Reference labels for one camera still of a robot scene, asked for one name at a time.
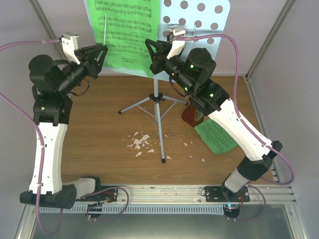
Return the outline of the green sheet music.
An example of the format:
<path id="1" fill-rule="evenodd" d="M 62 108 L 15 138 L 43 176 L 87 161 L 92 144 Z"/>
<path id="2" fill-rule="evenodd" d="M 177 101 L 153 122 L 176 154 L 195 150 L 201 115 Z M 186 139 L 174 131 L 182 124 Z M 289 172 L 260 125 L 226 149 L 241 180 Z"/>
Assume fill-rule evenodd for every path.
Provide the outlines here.
<path id="1" fill-rule="evenodd" d="M 158 39 L 159 1 L 89 0 L 86 7 L 96 42 L 108 47 L 104 65 L 150 77 L 152 61 L 145 40 Z"/>
<path id="2" fill-rule="evenodd" d="M 215 121 L 207 119 L 195 131 L 214 154 L 223 154 L 238 146 L 237 142 Z"/>

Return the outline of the light blue music stand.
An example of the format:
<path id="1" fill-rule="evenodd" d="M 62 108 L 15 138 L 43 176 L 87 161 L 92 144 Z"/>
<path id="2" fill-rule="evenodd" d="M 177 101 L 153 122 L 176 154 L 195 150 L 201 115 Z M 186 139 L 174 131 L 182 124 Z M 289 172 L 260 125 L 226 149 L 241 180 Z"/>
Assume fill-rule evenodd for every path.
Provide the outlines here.
<path id="1" fill-rule="evenodd" d="M 159 29 L 158 39 L 164 41 L 167 29 L 172 25 L 182 25 L 188 37 L 196 37 L 202 34 L 220 34 L 224 31 L 230 12 L 230 2 L 227 0 L 159 0 Z M 133 70 L 111 69 L 104 65 L 104 69 L 119 73 L 142 76 L 135 74 Z M 159 73 L 149 77 L 154 81 L 154 91 L 147 97 L 147 101 L 153 101 L 155 111 L 153 117 L 157 123 L 161 122 L 160 102 L 167 100 L 167 96 L 159 91 L 159 80 L 167 81 L 165 73 Z"/>

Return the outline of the wooden metronome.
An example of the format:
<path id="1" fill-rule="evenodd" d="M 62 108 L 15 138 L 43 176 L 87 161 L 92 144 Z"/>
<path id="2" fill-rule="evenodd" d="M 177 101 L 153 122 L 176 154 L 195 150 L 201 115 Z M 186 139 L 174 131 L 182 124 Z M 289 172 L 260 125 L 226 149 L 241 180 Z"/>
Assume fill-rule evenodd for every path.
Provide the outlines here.
<path id="1" fill-rule="evenodd" d="M 197 109 L 193 105 L 188 105 L 181 115 L 181 119 L 188 125 L 195 128 L 197 125 L 202 123 L 204 120 L 196 121 L 195 114 Z"/>

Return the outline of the clear metronome cover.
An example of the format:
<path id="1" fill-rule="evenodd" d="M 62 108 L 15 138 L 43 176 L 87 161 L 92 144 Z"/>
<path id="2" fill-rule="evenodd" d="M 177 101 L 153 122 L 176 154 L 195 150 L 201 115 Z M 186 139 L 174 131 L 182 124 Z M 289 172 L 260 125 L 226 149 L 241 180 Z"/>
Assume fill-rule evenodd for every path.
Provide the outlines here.
<path id="1" fill-rule="evenodd" d="M 204 119 L 203 113 L 200 112 L 200 111 L 196 111 L 195 120 L 196 120 L 196 121 L 200 121 L 200 120 L 203 120 L 203 119 Z"/>

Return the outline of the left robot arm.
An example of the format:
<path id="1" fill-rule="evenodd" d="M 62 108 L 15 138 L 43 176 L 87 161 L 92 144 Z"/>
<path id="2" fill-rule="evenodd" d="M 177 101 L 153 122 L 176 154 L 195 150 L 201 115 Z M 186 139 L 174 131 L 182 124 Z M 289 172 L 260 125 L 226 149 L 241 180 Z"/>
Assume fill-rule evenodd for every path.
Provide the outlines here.
<path id="1" fill-rule="evenodd" d="M 89 176 L 63 184 L 61 159 L 64 138 L 69 125 L 72 100 L 69 94 L 86 77 L 97 79 L 108 48 L 102 44 L 75 50 L 78 62 L 53 60 L 38 55 L 29 63 L 29 78 L 33 83 L 33 121 L 40 131 L 36 134 L 36 155 L 31 184 L 22 192 L 23 204 L 70 209 L 86 195 L 98 201 L 103 195 L 99 177 Z"/>

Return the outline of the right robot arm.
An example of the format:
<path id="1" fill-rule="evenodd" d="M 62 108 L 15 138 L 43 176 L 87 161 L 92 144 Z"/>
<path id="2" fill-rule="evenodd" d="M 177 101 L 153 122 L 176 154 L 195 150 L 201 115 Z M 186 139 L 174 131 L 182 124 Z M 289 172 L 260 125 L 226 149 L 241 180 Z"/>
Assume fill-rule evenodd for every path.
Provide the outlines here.
<path id="1" fill-rule="evenodd" d="M 210 79 L 216 62 L 205 48 L 193 48 L 185 61 L 182 49 L 174 43 L 145 40 L 154 74 L 166 72 L 181 86 L 190 103 L 205 116 L 219 124 L 242 148 L 245 157 L 221 185 L 221 197 L 231 202 L 249 181 L 261 178 L 282 149 L 279 141 L 264 137 L 240 113 L 235 112 L 229 94 Z"/>

